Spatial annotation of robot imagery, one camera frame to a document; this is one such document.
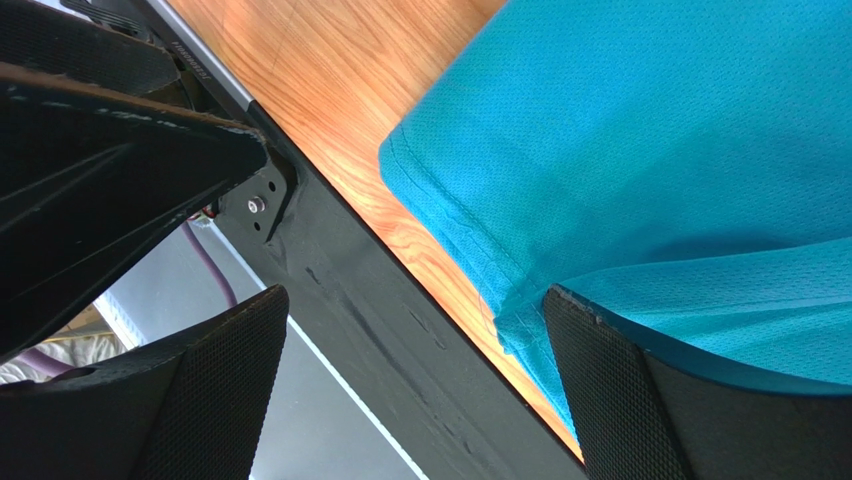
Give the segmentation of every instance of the purple cable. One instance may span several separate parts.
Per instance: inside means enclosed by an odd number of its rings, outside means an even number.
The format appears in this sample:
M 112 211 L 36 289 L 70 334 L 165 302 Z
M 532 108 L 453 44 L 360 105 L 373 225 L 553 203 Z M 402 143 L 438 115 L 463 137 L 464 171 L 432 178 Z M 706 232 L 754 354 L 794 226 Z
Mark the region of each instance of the purple cable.
M 75 368 L 67 363 L 60 362 L 44 352 L 36 350 L 35 347 L 24 350 L 17 358 L 31 368 L 51 377 L 56 377 Z
M 225 300 L 228 302 L 228 308 L 233 308 L 237 306 L 237 296 L 234 295 L 234 289 L 231 288 L 231 284 L 228 283 L 228 279 L 225 278 L 225 275 L 222 274 L 222 271 L 219 270 L 219 267 L 216 266 L 216 262 L 210 258 L 210 254 L 207 253 L 207 250 L 201 245 L 201 242 L 198 241 L 198 237 L 195 236 L 195 232 L 192 231 L 188 222 L 183 222 L 180 226 L 180 229 L 183 231 L 183 234 L 186 235 L 186 239 L 189 240 L 189 244 L 192 245 L 192 249 L 195 250 L 195 253 L 201 258 L 201 261 L 204 262 L 204 266 L 207 267 L 207 270 L 210 271 L 210 274 L 213 275 L 213 279 L 216 280 L 216 283 L 219 285 L 219 289 L 222 290 L 222 294 L 225 295 Z

